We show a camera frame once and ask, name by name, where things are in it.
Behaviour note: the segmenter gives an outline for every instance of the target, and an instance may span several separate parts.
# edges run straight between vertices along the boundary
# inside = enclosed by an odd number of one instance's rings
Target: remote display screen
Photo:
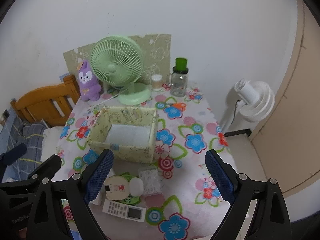
[[[141,209],[129,208],[128,217],[135,218],[135,219],[141,219],[141,211],[142,211]]]

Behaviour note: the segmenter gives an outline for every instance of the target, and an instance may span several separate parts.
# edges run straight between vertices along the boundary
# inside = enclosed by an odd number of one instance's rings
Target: blue gripper pad
[[[221,166],[225,165],[223,160],[218,156],[216,152],[215,157],[211,151],[212,150],[209,150],[205,154],[205,165],[207,166],[212,179],[216,183],[222,198],[228,201],[230,205],[232,205],[236,199],[236,197],[234,196],[234,185]]]
[[[86,185],[86,193],[83,197],[84,202],[89,204],[90,201],[97,198],[99,191],[111,170],[113,165],[113,152],[109,150],[99,166],[93,172]]]

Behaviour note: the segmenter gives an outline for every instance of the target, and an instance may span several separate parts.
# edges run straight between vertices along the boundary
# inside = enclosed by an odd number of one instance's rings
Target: floor
[[[227,142],[235,160],[238,173],[245,173],[250,179],[267,181],[256,151],[246,134],[227,137]],[[236,240],[244,239],[252,219],[256,202],[256,200],[251,201],[248,211],[250,217],[244,220]],[[201,239],[209,240],[210,238],[211,236],[207,236]]]

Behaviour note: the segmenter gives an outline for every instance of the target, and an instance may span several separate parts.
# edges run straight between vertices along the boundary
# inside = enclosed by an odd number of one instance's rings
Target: table
[[[200,238],[215,232],[230,207],[221,198],[204,162],[207,150],[215,149],[223,161],[236,170],[228,143],[212,110],[195,84],[188,87],[183,98],[172,96],[169,90],[164,86],[139,105],[156,107],[159,115],[153,165],[157,166],[161,176],[162,194],[128,200],[147,208],[146,221],[140,223],[117,218],[103,213],[102,206],[90,204],[101,229],[112,240]],[[103,105],[121,104],[113,98],[96,109],[92,106],[117,93],[117,90],[109,89],[97,102],[79,100],[76,103],[57,146],[62,167],[53,180],[67,179],[97,159],[98,155],[86,141],[90,127]],[[113,169],[117,175],[130,178],[137,176],[141,166],[147,164],[115,160]],[[64,211],[70,229],[77,231],[66,200]]]

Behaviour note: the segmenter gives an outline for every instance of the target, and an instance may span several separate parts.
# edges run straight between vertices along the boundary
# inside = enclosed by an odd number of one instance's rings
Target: plaid fabric
[[[30,124],[27,121],[22,121],[19,117],[16,117],[13,121],[7,151],[20,143],[27,146],[26,154],[11,165],[16,174],[13,179],[27,179],[28,175],[41,164],[43,131],[45,129],[47,127],[41,123]]]

